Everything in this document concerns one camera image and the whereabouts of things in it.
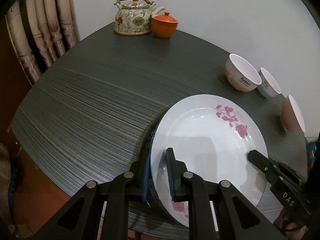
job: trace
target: tabletop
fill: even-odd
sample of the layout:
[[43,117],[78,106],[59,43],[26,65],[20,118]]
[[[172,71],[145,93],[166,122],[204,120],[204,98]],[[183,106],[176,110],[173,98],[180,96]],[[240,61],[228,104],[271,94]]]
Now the tabletop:
[[[136,160],[143,132],[179,100],[212,94],[239,105],[254,120],[269,157],[306,177],[303,134],[285,132],[279,119],[284,97],[241,92],[227,81],[229,53],[190,34],[121,36],[113,24],[96,31],[59,58],[18,108],[12,129],[36,165],[72,196],[85,182],[112,180]],[[270,220],[281,205],[269,190],[257,208]],[[168,239],[188,239],[156,208],[131,204],[129,228]]]

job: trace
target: white wall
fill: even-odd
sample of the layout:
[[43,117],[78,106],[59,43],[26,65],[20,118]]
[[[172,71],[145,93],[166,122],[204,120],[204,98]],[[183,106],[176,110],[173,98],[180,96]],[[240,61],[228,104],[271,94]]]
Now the white wall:
[[[264,67],[291,94],[307,137],[320,130],[320,31],[301,0],[152,0],[178,18],[178,29]],[[114,21],[116,0],[74,0],[81,39]]]

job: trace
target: teapot lid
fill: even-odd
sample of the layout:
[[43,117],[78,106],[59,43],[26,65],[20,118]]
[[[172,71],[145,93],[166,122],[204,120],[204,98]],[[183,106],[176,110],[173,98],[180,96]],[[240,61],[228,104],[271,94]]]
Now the teapot lid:
[[132,0],[121,6],[122,9],[149,9],[150,5],[143,0]]
[[159,14],[153,16],[153,19],[162,21],[162,22],[167,22],[167,23],[178,23],[179,20],[176,18],[173,18],[172,16],[169,16],[169,12],[164,12],[164,14]]

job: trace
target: bowl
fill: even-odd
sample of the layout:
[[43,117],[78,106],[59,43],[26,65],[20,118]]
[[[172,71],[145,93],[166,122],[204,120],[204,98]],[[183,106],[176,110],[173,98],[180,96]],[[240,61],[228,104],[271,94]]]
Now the bowl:
[[261,84],[261,78],[256,69],[239,55],[229,55],[225,72],[229,83],[235,89],[249,92]]
[[281,89],[275,78],[263,67],[259,70],[261,85],[258,85],[259,92],[266,98],[273,98],[281,94]]
[[280,120],[286,131],[295,133],[306,131],[300,108],[291,95],[288,95],[282,104]]
[[177,29],[179,20],[169,16],[169,12],[152,16],[152,30],[159,38],[169,38]]

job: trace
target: orange lid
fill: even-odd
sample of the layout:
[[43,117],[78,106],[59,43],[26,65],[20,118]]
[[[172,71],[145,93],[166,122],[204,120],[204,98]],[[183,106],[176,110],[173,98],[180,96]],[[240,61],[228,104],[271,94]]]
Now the orange lid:
[[178,23],[179,20],[176,18],[173,18],[172,16],[169,16],[169,12],[164,12],[163,14],[155,15],[153,18],[162,22],[167,22],[167,23]]

